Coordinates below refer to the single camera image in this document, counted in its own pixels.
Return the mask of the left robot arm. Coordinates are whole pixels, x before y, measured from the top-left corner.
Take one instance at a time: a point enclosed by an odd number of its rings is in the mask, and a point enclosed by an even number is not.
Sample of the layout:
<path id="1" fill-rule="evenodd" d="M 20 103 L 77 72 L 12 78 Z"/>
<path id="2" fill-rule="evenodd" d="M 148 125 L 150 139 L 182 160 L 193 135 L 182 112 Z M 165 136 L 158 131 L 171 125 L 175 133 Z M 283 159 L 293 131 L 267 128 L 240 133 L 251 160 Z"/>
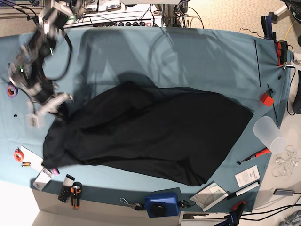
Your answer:
<path id="1" fill-rule="evenodd" d="M 288 10 L 294 19 L 301 23 L 301 0 L 281 0 L 285 4 L 285 10 Z"/>

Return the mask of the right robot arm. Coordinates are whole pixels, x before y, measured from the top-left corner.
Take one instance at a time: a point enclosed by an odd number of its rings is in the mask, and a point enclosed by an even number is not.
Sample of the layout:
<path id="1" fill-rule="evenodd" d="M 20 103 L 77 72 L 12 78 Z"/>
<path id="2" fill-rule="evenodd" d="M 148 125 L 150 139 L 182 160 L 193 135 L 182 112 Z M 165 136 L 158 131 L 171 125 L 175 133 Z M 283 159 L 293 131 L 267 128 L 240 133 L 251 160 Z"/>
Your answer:
<path id="1" fill-rule="evenodd" d="M 67 115 L 64 103 L 73 100 L 72 95 L 57 93 L 57 81 L 62 79 L 67 69 L 55 79 L 48 79 L 43 71 L 45 58 L 53 55 L 57 43 L 57 34 L 62 33 L 69 47 L 67 61 L 71 61 L 72 44 L 64 31 L 65 24 L 76 18 L 77 10 L 72 3 L 64 5 L 51 1 L 50 9 L 38 17 L 37 29 L 31 39 L 22 45 L 15 61 L 8 67 L 7 95 L 15 97 L 22 91 L 29 98 L 29 124 L 39 128 L 46 114 L 52 114 L 62 120 Z"/>

